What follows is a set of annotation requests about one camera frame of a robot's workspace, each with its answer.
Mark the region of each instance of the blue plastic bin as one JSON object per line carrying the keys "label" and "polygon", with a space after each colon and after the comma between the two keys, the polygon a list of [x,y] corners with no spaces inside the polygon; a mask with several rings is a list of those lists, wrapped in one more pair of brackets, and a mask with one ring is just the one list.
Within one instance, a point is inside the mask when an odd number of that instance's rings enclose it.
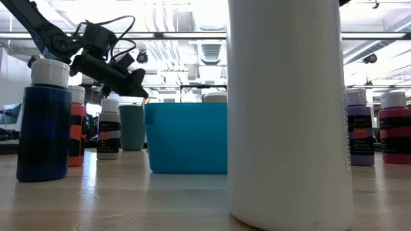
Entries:
{"label": "blue plastic bin", "polygon": [[226,103],[150,103],[144,123],[154,173],[227,174]]}

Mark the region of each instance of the computer monitor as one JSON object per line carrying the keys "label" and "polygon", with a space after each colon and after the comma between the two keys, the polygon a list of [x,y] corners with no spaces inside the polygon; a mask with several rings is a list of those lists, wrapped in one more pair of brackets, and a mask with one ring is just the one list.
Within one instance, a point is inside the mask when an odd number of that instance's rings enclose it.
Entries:
{"label": "computer monitor", "polygon": [[19,118],[21,103],[4,105],[0,108],[0,124],[16,124]]}

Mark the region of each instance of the red paint bottle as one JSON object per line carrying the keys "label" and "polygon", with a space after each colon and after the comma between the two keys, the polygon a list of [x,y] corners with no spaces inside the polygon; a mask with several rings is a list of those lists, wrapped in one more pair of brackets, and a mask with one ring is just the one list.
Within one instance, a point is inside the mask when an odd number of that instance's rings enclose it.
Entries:
{"label": "red paint bottle", "polygon": [[380,137],[383,160],[389,164],[411,164],[411,110],[404,92],[381,95]]}

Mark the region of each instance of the wooden table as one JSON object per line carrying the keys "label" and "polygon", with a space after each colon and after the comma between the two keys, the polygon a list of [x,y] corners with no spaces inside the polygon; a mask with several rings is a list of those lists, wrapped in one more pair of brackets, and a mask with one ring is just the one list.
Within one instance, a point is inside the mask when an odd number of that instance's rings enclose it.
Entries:
{"label": "wooden table", "polygon": [[[143,152],[96,161],[65,179],[20,184],[16,155],[0,156],[0,230],[256,230],[227,210],[227,177],[157,175]],[[354,231],[411,230],[411,166],[353,167]]]}

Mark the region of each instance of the white bottle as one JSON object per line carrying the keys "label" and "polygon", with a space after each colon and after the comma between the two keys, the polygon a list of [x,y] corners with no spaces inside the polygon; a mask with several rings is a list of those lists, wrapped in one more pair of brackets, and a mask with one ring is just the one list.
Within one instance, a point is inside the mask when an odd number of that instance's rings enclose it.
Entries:
{"label": "white bottle", "polygon": [[229,13],[232,214],[263,230],[349,230],[338,1],[229,0]]}
{"label": "white bottle", "polygon": [[118,100],[102,99],[98,116],[97,159],[118,158],[120,144],[120,114]]}

